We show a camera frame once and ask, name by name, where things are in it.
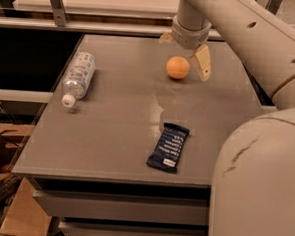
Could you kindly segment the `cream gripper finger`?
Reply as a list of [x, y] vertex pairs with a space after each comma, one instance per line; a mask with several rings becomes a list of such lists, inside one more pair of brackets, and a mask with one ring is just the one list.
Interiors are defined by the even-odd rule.
[[192, 54], [191, 61], [197, 69], [197, 73], [202, 81], [209, 79], [211, 75], [210, 50], [207, 44], [201, 44]]
[[171, 31], [162, 34], [158, 39], [160, 44], [174, 43], [173, 34]]

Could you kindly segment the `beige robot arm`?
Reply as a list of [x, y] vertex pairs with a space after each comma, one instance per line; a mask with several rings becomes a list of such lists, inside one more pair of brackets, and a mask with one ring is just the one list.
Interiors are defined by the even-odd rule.
[[275, 111], [227, 138], [211, 185], [208, 236], [295, 236], [295, 30], [255, 0], [180, 0], [165, 38], [193, 51], [215, 28]]

